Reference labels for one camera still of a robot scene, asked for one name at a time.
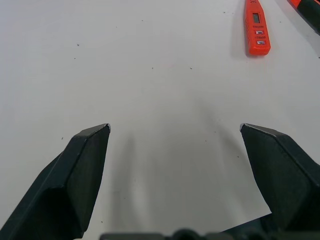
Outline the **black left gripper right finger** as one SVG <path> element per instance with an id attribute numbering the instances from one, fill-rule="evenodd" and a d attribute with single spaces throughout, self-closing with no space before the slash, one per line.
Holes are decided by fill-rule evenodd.
<path id="1" fill-rule="evenodd" d="M 287 134 L 243 123 L 254 180 L 269 207 L 266 229 L 320 240 L 320 165 Z"/>

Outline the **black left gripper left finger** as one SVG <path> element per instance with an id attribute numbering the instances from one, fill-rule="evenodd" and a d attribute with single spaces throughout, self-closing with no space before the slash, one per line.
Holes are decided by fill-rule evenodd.
<path id="1" fill-rule="evenodd" d="M 89 227 L 111 127 L 74 135 L 37 176 L 0 229 L 0 240 L 75 240 Z"/>

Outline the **orange voltage tester pen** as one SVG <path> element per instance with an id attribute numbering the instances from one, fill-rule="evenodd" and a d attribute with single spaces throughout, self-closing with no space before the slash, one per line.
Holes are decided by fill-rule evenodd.
<path id="1" fill-rule="evenodd" d="M 271 43 L 264 10 L 259 0 L 245 0 L 244 29 L 247 52 L 251 56 L 266 56 Z"/>

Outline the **orange and black handled screwdriver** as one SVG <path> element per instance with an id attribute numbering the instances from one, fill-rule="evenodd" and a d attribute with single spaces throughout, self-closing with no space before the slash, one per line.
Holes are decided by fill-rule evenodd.
<path id="1" fill-rule="evenodd" d="M 320 36 L 320 0 L 288 0 L 288 2 Z"/>

